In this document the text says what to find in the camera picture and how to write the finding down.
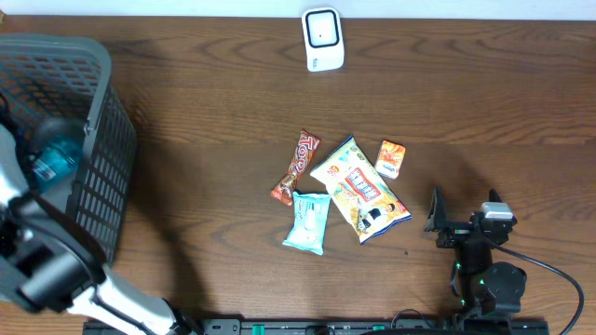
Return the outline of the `orange tissue pack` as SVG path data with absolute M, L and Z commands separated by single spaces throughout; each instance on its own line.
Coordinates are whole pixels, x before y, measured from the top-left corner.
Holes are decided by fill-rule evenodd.
M 395 180 L 400 174 L 406 148 L 391 141 L 383 141 L 376 162 L 375 170 L 382 176 Z

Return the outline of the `yellow snack bag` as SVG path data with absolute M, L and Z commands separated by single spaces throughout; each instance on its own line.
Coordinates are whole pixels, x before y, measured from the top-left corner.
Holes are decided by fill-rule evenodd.
M 352 136 L 314 167 L 310 176 L 324 184 L 361 244 L 412 218 Z

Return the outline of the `teal wet wipes pack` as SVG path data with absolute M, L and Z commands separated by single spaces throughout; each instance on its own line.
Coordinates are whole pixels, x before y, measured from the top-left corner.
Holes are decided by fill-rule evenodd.
M 330 203 L 329 194 L 293 192 L 294 224 L 282 244 L 322 256 Z

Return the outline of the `orange chocolate bar wrapper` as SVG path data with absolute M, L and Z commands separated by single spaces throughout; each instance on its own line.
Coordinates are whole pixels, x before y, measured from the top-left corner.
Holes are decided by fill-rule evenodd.
M 270 195 L 273 198 L 288 207 L 292 206 L 297 181 L 311 163 L 319 144 L 320 138 L 304 129 L 301 130 L 290 166 L 280 182 L 271 190 Z

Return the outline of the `teal mouthwash bottle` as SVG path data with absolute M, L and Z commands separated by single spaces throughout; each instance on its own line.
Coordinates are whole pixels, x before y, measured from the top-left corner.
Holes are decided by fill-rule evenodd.
M 43 193 L 76 172 L 83 154 L 85 136 L 54 133 L 32 139 L 30 186 Z

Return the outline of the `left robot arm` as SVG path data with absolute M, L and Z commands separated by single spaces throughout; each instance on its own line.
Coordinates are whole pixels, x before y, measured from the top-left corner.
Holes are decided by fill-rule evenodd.
M 1 293 L 23 310 L 83 315 L 124 334 L 201 334 L 168 301 L 114 274 L 105 252 L 60 206 L 83 162 L 79 121 L 49 119 L 23 139 L 1 113 Z

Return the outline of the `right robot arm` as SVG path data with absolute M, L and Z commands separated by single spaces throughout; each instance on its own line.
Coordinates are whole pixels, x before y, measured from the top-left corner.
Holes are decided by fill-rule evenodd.
M 521 310 L 527 274 L 511 263 L 495 262 L 492 254 L 508 241 L 516 223 L 512 210 L 494 189 L 467 221 L 449 220 L 440 190 L 433 190 L 424 230 L 438 234 L 437 248 L 454 251 L 451 290 L 463 299 L 466 313 L 511 316 Z

